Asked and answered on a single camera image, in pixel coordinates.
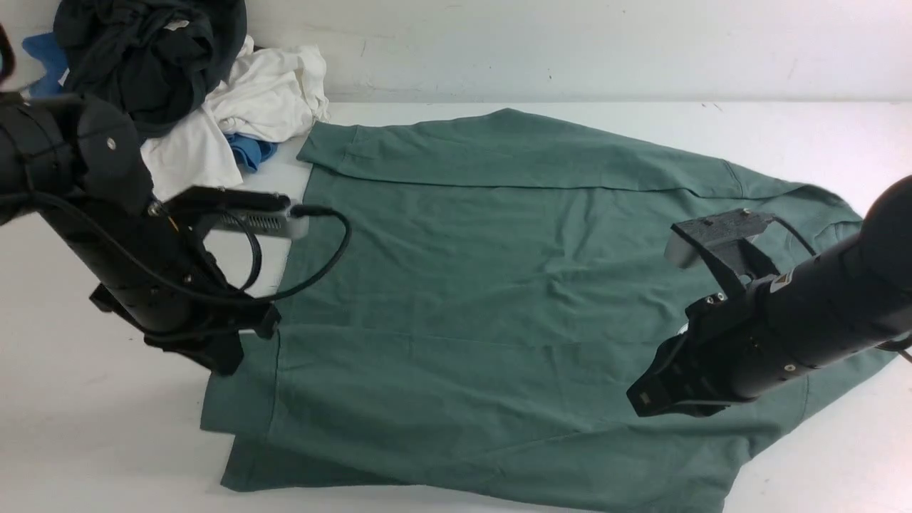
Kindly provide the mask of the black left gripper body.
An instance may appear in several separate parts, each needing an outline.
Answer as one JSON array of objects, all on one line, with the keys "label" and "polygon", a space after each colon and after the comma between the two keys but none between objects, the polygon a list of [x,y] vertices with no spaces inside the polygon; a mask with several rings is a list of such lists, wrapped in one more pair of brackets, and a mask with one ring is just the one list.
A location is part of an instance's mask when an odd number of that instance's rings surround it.
[{"label": "black left gripper body", "polygon": [[242,331],[270,340],[282,318],[273,304],[211,305],[153,285],[110,290],[100,284],[89,300],[140,331],[147,346],[182,355],[218,375],[232,375],[240,366]]}]

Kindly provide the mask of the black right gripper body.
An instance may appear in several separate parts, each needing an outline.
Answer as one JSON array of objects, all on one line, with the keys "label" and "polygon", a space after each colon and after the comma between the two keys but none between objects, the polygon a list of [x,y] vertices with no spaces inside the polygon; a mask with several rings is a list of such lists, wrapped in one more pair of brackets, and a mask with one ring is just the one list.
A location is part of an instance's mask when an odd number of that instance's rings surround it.
[{"label": "black right gripper body", "polygon": [[688,306],[688,329],[663,342],[646,371],[685,379],[684,415],[710,417],[749,405],[771,389],[763,351],[766,290]]}]

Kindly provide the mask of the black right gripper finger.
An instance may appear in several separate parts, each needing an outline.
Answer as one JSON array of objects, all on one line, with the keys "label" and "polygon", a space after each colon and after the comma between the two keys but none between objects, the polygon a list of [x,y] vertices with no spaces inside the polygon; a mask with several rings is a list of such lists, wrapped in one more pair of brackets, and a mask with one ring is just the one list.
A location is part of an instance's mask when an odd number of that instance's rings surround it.
[{"label": "black right gripper finger", "polygon": [[626,399],[638,417],[684,415],[684,384],[680,376],[647,370],[626,390]]}]

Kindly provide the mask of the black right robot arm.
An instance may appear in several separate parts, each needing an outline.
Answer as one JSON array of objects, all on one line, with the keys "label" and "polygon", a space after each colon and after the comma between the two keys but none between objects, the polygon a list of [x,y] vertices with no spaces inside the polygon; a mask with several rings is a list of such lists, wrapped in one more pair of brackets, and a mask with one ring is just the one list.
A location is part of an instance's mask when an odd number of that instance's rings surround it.
[{"label": "black right robot arm", "polygon": [[789,271],[755,246],[773,214],[736,209],[672,225],[665,256],[698,261],[720,293],[626,390],[636,415],[716,415],[869,348],[910,347],[909,177],[877,198],[859,232]]}]

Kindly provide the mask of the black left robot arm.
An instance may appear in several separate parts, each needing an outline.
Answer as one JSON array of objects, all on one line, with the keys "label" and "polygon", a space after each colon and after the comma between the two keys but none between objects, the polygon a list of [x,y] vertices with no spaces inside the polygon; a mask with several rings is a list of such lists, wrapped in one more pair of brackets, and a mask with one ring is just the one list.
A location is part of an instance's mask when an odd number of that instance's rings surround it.
[{"label": "black left robot arm", "polygon": [[240,366],[241,331],[273,336],[274,303],[226,281],[198,225],[230,213],[238,194],[205,188],[169,211],[133,121],[94,96],[4,91],[1,133],[2,223],[39,214],[97,277],[89,299],[100,311],[216,375]]}]

